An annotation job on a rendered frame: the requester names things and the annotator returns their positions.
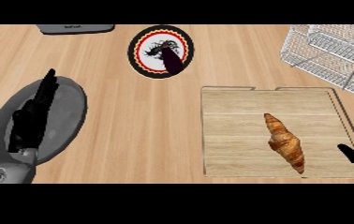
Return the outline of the golden brown croissant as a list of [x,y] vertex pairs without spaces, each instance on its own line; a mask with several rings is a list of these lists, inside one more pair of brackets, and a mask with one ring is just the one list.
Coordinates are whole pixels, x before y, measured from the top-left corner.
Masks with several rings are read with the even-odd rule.
[[305,159],[299,145],[299,138],[288,130],[280,120],[271,114],[264,114],[264,121],[271,135],[268,140],[270,148],[285,158],[298,174],[302,174]]

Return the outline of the dark purple eggplant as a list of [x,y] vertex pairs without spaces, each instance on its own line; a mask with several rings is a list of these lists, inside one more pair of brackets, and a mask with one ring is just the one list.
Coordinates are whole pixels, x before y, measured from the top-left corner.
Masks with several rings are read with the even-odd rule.
[[184,67],[183,67],[183,62],[176,54],[176,52],[170,49],[167,45],[162,46],[162,59],[164,59],[164,65],[165,65],[165,70],[171,75],[177,75]]

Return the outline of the grey flat appliance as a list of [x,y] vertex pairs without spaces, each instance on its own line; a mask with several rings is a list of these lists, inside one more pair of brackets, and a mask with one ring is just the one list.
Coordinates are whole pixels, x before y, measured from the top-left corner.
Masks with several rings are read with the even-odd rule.
[[93,34],[114,30],[114,24],[38,24],[37,28],[44,35]]

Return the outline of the pale wooden tray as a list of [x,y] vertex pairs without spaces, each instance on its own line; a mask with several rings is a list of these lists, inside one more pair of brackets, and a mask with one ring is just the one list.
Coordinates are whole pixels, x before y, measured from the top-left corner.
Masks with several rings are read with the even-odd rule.
[[[354,163],[338,148],[354,148],[354,127],[333,89],[207,86],[201,113],[208,177],[354,178]],[[271,150],[267,113],[299,138],[304,172]]]

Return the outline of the grey oval plate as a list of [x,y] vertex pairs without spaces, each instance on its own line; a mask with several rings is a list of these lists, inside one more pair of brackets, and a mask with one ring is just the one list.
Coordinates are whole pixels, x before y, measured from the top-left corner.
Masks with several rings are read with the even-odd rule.
[[[19,160],[7,152],[12,134],[12,113],[19,110],[25,102],[34,98],[41,81],[28,84],[10,97],[0,108],[0,162]],[[56,77],[59,87],[49,111],[47,126],[43,142],[38,146],[37,164],[43,164],[65,150],[78,135],[87,113],[87,96],[77,82],[62,76]]]

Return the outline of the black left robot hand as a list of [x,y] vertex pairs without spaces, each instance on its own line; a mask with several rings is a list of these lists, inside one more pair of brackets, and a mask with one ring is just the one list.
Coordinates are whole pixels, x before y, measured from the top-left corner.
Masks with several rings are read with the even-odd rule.
[[37,148],[41,144],[58,87],[56,71],[50,69],[38,85],[34,98],[12,114],[10,153],[18,153],[27,148]]

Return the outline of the black rimmed patterned plate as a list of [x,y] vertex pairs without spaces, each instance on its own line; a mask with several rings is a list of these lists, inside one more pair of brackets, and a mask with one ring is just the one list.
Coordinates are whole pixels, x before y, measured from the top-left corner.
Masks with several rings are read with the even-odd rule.
[[193,58],[193,41],[187,32],[181,28],[167,24],[148,27],[130,41],[127,58],[134,70],[150,79],[173,77],[164,64],[164,43],[168,44],[170,49],[177,54],[183,68],[187,68]]

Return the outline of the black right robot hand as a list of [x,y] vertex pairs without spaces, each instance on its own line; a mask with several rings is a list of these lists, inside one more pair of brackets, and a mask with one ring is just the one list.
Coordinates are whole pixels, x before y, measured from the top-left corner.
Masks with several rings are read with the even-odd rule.
[[342,151],[342,154],[348,158],[350,162],[354,163],[354,149],[350,148],[345,144],[338,145],[339,150]]

